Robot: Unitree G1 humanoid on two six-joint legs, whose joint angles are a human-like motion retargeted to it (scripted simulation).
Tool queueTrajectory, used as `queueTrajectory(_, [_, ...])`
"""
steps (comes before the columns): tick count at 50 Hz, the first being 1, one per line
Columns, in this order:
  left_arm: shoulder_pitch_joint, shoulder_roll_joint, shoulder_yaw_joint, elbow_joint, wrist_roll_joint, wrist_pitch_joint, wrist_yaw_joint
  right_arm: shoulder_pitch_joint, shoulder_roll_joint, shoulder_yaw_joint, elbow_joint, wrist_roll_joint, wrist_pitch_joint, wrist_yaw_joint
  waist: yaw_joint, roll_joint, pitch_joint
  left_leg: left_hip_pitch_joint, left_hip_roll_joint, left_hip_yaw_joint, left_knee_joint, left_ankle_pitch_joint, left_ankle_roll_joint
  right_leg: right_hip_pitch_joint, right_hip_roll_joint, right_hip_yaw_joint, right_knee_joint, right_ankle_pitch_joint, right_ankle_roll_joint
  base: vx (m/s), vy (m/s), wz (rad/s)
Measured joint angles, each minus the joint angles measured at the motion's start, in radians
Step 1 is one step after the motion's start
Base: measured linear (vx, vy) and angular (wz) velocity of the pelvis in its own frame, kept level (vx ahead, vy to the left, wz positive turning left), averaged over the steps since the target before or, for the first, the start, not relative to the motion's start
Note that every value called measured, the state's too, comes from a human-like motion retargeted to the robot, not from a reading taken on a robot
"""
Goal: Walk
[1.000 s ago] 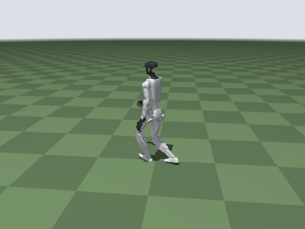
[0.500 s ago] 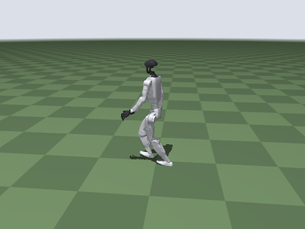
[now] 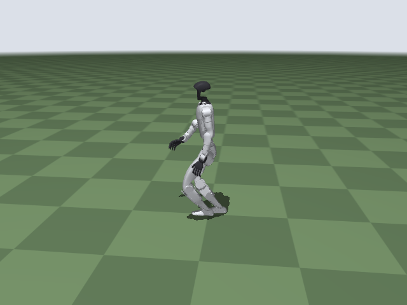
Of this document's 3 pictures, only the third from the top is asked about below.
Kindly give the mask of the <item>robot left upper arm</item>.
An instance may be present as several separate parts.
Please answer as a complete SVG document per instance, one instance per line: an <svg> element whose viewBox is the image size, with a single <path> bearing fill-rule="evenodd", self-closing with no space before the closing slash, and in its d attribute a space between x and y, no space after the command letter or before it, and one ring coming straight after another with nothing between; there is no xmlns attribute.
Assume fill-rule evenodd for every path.
<svg viewBox="0 0 407 305"><path fill-rule="evenodd" d="M209 107L202 108L202 117L204 121L206 133L211 135L211 139L214 137L213 125L212 125L212 111ZM204 137L204 136L203 136Z"/></svg>

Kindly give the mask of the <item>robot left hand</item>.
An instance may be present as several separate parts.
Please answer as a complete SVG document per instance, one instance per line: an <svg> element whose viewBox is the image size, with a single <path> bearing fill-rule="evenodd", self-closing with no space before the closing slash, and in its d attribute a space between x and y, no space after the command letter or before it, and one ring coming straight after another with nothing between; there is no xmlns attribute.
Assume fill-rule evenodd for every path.
<svg viewBox="0 0 407 305"><path fill-rule="evenodd" d="M203 163L205 163L206 162L206 160L207 160L207 157L205 157L205 159L204 159L204 161L202 161L200 158L198 159L199 161L197 161L193 166L192 166L192 168L194 167L194 169L193 169L193 173L196 175L196 176L198 176L198 173L199 173L199 177L201 177L201 171L202 171L202 168L203 168ZM194 172L195 171L195 172ZM197 174L196 174L196 172L197 172Z"/></svg>

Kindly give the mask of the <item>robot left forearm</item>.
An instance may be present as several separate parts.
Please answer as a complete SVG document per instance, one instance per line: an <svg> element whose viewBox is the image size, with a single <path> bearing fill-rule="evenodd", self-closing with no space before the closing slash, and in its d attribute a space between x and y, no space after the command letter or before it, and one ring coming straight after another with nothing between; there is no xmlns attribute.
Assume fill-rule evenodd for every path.
<svg viewBox="0 0 407 305"><path fill-rule="evenodd" d="M202 161L204 161L205 157L207 157L210 153L210 147L212 145L211 142L211 135L209 133L205 133L204 134L204 142L203 142L203 150L202 150L202 154L200 156L200 159Z"/></svg>

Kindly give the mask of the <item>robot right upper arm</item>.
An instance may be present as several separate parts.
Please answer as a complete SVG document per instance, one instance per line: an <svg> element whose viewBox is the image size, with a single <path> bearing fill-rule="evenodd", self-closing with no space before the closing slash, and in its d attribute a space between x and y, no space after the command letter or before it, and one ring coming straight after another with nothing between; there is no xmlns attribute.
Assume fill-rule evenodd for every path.
<svg viewBox="0 0 407 305"><path fill-rule="evenodd" d="M199 102L199 103L200 103L200 102ZM197 119L194 119L194 120L192 121L192 125L194 126L194 128L198 128Z"/></svg>

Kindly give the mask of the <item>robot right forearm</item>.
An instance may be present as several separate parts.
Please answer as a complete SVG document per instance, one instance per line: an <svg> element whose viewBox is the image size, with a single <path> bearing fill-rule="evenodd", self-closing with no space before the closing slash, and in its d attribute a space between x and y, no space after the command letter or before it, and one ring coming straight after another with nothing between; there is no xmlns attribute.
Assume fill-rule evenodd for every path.
<svg viewBox="0 0 407 305"><path fill-rule="evenodd" d="M188 139L191 138L191 136L193 135L193 133L196 132L196 128L194 128L194 126L191 123L190 128L188 129L188 131L183 135L184 139L182 140L183 142L187 142Z"/></svg>

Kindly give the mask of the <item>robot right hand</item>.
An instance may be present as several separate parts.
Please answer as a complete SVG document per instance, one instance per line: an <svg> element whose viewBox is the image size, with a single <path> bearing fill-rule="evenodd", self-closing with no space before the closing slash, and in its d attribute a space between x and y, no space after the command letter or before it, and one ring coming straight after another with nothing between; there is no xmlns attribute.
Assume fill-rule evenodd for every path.
<svg viewBox="0 0 407 305"><path fill-rule="evenodd" d="M184 143L182 140L184 139L184 136L182 136L182 137L180 137L179 139L176 139L176 140L173 140L172 142L170 142L170 144L169 144L169 148L170 148L170 150L171 150L171 148L172 148L172 150L173 150L173 148L174 148L174 150L175 150L175 148L180 144L180 143Z"/></svg>

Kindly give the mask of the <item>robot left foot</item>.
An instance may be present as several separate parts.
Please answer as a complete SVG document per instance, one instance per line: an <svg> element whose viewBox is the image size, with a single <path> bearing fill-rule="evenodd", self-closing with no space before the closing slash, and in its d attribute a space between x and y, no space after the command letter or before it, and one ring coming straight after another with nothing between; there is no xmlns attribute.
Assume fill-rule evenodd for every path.
<svg viewBox="0 0 407 305"><path fill-rule="evenodd" d="M203 209L204 209L204 208L203 208ZM209 211L203 210L203 209L199 209L199 210L196 210L196 211L192 211L191 214L193 214L193 215L201 215L201 216L204 216L204 215L213 216L213 215L214 215L213 209L209 208Z"/></svg>

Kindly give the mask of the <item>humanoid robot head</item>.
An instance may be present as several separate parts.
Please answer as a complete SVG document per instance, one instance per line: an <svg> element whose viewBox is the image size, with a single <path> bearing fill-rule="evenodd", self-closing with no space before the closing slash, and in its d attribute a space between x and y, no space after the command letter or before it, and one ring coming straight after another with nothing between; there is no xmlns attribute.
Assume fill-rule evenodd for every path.
<svg viewBox="0 0 407 305"><path fill-rule="evenodd" d="M206 81L199 81L193 86L197 90L197 99L201 100L200 105L202 105L202 102L205 102L206 104L211 104L207 97L201 97L200 93L205 92L206 90L210 89L210 84Z"/></svg>

